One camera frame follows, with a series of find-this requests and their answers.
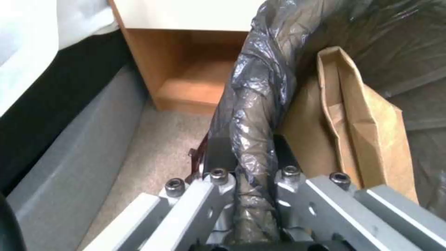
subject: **garbage bag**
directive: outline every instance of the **garbage bag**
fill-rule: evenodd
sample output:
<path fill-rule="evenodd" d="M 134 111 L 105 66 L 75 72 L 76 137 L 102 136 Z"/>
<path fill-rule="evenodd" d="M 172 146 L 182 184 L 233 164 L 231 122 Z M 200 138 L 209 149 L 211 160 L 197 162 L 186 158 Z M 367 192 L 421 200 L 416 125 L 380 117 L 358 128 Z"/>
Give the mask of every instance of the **garbage bag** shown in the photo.
<path fill-rule="evenodd" d="M 435 191 L 446 169 L 445 23 L 444 0 L 260 6 L 209 130 L 209 137 L 230 137 L 238 159 L 235 242 L 279 239 L 273 133 L 300 84 L 315 74 L 317 52 L 329 46 L 342 47 L 364 82 L 403 110 L 420 204 L 444 194 Z"/>

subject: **brown paper bag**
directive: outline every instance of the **brown paper bag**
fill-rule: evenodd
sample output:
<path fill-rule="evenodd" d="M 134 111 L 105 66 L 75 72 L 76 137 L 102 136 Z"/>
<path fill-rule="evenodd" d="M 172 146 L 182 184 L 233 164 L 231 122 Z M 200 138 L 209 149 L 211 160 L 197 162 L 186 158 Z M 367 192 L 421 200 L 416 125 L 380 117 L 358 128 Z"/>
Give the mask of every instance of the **brown paper bag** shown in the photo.
<path fill-rule="evenodd" d="M 417 202 L 401 110 L 362 82 L 341 48 L 317 61 L 318 88 L 303 87 L 281 128 L 305 174 L 341 170 L 358 188 L 387 184 Z"/>

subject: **gray carpet floor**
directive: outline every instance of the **gray carpet floor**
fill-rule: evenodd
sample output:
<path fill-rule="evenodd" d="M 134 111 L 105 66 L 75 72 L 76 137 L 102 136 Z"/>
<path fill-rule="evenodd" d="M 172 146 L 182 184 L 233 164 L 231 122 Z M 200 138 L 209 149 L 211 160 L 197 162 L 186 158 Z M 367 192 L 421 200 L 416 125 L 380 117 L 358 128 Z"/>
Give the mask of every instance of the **gray carpet floor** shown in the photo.
<path fill-rule="evenodd" d="M 190 148 L 209 129 L 211 116 L 156 111 L 148 101 L 127 158 L 78 250 L 84 249 L 141 192 L 157 195 L 170 178 L 190 174 Z"/>

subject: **wooden cabinet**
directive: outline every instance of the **wooden cabinet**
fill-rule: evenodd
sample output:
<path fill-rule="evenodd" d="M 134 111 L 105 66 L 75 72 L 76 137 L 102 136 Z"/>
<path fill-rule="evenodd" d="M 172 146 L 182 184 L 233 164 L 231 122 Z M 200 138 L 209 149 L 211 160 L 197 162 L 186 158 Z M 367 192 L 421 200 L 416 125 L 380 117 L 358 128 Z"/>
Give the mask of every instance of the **wooden cabinet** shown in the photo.
<path fill-rule="evenodd" d="M 159 110 L 213 113 L 263 0 L 110 0 Z"/>

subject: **hex socket bolt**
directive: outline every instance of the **hex socket bolt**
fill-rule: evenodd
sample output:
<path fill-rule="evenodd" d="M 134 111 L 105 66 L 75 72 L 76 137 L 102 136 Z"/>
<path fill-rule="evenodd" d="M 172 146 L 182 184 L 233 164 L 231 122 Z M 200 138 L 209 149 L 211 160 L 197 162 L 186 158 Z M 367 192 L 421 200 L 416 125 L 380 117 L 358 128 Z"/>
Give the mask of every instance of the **hex socket bolt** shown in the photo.
<path fill-rule="evenodd" d="M 351 184 L 350 176 L 343 172 L 333 172 L 329 176 L 330 180 L 338 185 L 342 190 L 347 191 Z"/>
<path fill-rule="evenodd" d="M 184 191 L 186 191 L 186 185 L 180 178 L 173 178 L 168 180 L 164 187 L 166 189 L 167 196 L 172 198 L 178 198 L 184 194 Z"/>
<path fill-rule="evenodd" d="M 282 168 L 282 178 L 285 181 L 295 182 L 299 181 L 301 177 L 301 170 L 295 166 L 286 166 Z"/>
<path fill-rule="evenodd" d="M 228 181 L 227 171 L 223 168 L 212 169 L 210 176 L 211 182 L 217 186 L 224 185 Z"/>

